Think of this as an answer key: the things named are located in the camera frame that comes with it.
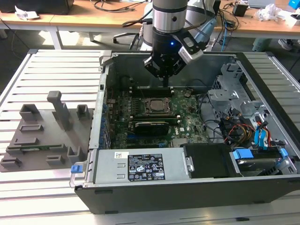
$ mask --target motherboard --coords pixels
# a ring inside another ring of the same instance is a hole
[[[176,148],[208,142],[191,90],[109,90],[107,104],[112,149]]]

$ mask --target wooden desk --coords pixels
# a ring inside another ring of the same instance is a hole
[[[222,0],[221,9],[226,3],[234,0]],[[276,0],[278,7],[282,9],[288,8],[289,0]],[[105,3],[107,9],[116,9],[128,6],[132,3],[124,2],[109,2]],[[1,18],[12,29],[17,30],[46,30],[51,33],[55,49],[61,49],[62,43],[59,36],[60,30],[68,31],[84,31],[84,32],[138,32],[141,25],[123,28],[122,24],[129,20],[136,20],[142,17],[146,4],[141,4],[136,7],[136,11],[127,13],[108,13],[97,10],[89,0],[75,0],[73,7],[68,15],[45,15],[41,14],[41,19],[23,21],[19,20],[14,14],[0,13]],[[259,21],[253,18],[257,9],[247,10],[244,17],[238,17],[240,25],[237,30],[232,33],[233,37],[247,38],[288,38],[299,39],[300,26],[292,28],[285,25],[284,21],[278,19],[276,21]],[[234,17],[225,13],[226,19],[235,21]],[[221,22],[217,17],[218,25],[214,32],[221,31]],[[5,25],[0,23],[0,29],[6,29]]]
[[[220,9],[226,3],[235,2],[233,0],[223,0],[221,1]],[[291,11],[292,8],[288,6],[289,0],[276,0],[276,6],[283,9]],[[232,13],[233,7],[227,9],[228,12]],[[245,38],[299,38],[300,37],[300,26],[288,27],[284,21],[278,18],[278,21],[259,21],[254,18],[254,14],[258,9],[250,8],[246,11],[244,17],[237,17],[240,25],[237,30],[232,33],[233,37],[245,37]],[[225,13],[225,18],[228,20],[236,21],[236,19]],[[218,16],[218,26],[215,31],[220,31],[221,21]]]
[[[125,2],[108,2],[105,9],[117,9],[131,5]],[[129,20],[137,20],[144,14],[146,4],[138,5],[133,12],[108,13],[97,10],[89,0],[75,0],[68,15],[55,15],[50,24],[52,26],[82,26],[82,27],[114,27],[122,28],[122,24]],[[137,24],[131,28],[140,28]]]

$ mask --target floor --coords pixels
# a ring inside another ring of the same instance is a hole
[[[36,49],[54,49],[51,36],[45,31],[18,30],[17,36],[12,31],[6,30],[7,38],[0,40],[0,93],[4,90],[15,71],[18,69],[22,59],[26,55],[27,47],[17,38],[19,36],[29,48]],[[60,33],[65,49],[113,49],[128,50],[133,36],[122,37],[119,39],[120,44],[114,44],[112,41],[112,33],[95,34],[95,41],[90,42],[89,34],[86,32],[68,32]],[[226,51],[232,52],[250,52],[252,51],[253,38],[231,38]],[[278,40],[272,40],[266,49],[272,52],[277,59],[289,69],[295,60],[300,56],[300,46],[294,45],[291,52],[283,50],[278,44]],[[213,51],[220,51],[221,45],[216,43]],[[300,62],[295,65],[292,75],[299,80]]]

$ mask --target aluminum extrusion table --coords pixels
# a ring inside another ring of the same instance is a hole
[[[0,159],[18,126],[21,118],[18,111],[24,103],[35,103],[38,109],[52,109],[46,100],[47,93],[60,90],[68,108],[76,108],[78,104],[95,107],[101,76],[99,55],[100,51],[91,50],[39,50],[27,54],[0,97]],[[298,116],[300,103],[294,108],[289,103],[298,103],[300,93],[283,66],[264,53],[246,56],[260,70],[259,74],[288,114]],[[236,218],[248,218],[251,224],[273,225],[296,224],[300,219],[300,192],[268,204],[93,215],[69,187],[69,177],[69,169],[0,173],[0,224],[234,225],[240,223]]]

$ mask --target sticker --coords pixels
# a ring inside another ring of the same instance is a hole
[[[121,152],[115,152],[114,158],[128,158],[129,151],[121,151]]]
[[[129,181],[165,180],[162,154],[127,155],[127,157]]]

